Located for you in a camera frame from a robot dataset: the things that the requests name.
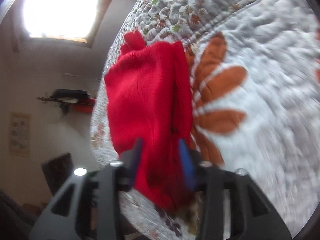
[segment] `bright window pane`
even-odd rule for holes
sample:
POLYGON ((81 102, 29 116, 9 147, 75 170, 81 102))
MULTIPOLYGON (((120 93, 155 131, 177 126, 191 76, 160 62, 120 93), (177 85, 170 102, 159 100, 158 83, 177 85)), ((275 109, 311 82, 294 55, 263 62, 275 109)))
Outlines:
POLYGON ((25 0, 23 16, 30 36, 85 37, 98 0, 25 0))

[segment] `bed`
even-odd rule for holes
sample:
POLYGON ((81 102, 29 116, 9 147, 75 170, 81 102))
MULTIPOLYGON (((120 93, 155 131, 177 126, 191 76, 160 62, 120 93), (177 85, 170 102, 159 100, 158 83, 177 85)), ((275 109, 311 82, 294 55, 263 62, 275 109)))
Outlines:
MULTIPOLYGON (((190 81, 199 86, 193 94, 193 115, 202 120, 195 123, 197 132, 221 152, 223 168, 249 171, 295 237, 320 200, 316 28, 305 0, 138 0, 109 50, 103 75, 127 32, 139 30, 148 45, 181 40, 195 54, 190 81), (213 39, 226 44, 224 56, 197 80, 213 39), (235 68, 243 73, 236 89, 210 100, 203 96, 210 81, 227 79, 235 68), (239 118, 228 131, 206 126, 210 114, 230 111, 239 118)), ((118 157, 107 103, 102 80, 91 123, 92 150, 101 166, 118 157)), ((151 240, 195 239, 184 220, 160 212, 135 190, 121 193, 120 203, 129 222, 151 240)))

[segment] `metal screw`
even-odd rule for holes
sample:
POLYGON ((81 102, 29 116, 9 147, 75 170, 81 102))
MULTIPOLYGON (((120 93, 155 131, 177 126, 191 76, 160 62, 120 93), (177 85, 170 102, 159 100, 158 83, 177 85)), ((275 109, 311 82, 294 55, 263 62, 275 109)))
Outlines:
POLYGON ((237 169, 236 174, 239 176, 245 176, 245 175, 248 175, 249 172, 246 169, 237 169))
POLYGON ((120 167, 122 166, 124 163, 122 161, 114 161, 110 163, 110 166, 112 167, 120 167))
POLYGON ((201 167, 204 167, 204 168, 209 168, 209 167, 212 166, 212 163, 209 162, 209 161, 202 161, 202 162, 199 163, 199 165, 200 165, 201 167))

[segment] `folded red garment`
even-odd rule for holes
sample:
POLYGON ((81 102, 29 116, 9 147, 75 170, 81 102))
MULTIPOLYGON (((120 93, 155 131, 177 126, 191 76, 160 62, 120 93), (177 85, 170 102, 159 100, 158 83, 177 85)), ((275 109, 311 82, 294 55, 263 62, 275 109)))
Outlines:
POLYGON ((138 31, 105 76, 113 146, 120 155, 143 139, 135 188, 158 206, 175 211, 192 193, 183 180, 178 140, 189 143, 192 124, 189 71, 182 43, 147 47, 138 31))

